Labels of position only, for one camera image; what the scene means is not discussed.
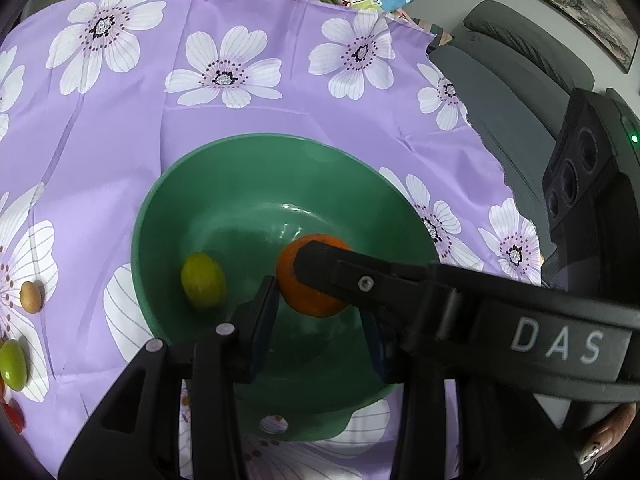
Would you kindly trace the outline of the person right hand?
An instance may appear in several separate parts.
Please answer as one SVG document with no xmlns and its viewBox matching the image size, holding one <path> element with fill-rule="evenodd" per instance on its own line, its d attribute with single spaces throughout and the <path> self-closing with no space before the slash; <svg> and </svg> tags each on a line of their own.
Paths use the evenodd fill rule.
<svg viewBox="0 0 640 480">
<path fill-rule="evenodd" d="M 597 424 L 577 455 L 585 479 L 594 474 L 599 462 L 623 440 L 637 416 L 638 406 L 638 403 L 620 404 Z"/>
</svg>

